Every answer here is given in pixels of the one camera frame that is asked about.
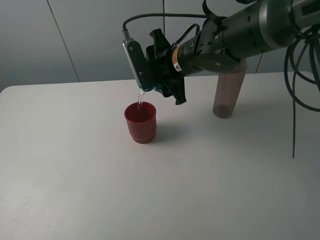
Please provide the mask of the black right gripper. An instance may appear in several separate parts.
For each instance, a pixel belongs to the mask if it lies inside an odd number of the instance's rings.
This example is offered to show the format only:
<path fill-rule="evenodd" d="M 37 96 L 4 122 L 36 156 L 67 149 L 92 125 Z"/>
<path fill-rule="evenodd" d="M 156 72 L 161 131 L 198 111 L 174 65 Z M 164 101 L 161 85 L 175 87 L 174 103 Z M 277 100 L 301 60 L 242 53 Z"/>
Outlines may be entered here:
<path fill-rule="evenodd" d="M 173 96 L 176 105 L 184 104 L 186 99 L 185 79 L 174 69 L 173 49 L 160 28 L 149 34 L 153 44 L 146 48 L 146 60 L 150 67 L 150 85 L 164 98 Z"/>

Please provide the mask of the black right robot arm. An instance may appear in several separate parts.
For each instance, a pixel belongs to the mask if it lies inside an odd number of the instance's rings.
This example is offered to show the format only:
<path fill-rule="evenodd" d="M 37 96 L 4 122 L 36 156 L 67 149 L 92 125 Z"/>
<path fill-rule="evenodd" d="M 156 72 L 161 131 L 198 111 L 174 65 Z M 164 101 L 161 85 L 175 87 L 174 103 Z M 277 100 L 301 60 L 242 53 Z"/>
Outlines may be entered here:
<path fill-rule="evenodd" d="M 296 68 L 293 53 L 301 41 L 310 46 L 311 62 L 319 57 L 317 0 L 248 0 L 246 8 L 228 17 L 215 15 L 206 3 L 202 9 L 205 21 L 191 25 L 191 39 L 183 34 L 169 43 L 161 31 L 151 32 L 146 59 L 152 76 L 139 82 L 141 89 L 157 89 L 181 105 L 186 101 L 184 78 L 192 74 L 229 73 L 246 58 L 282 48 L 287 49 L 284 65 Z"/>

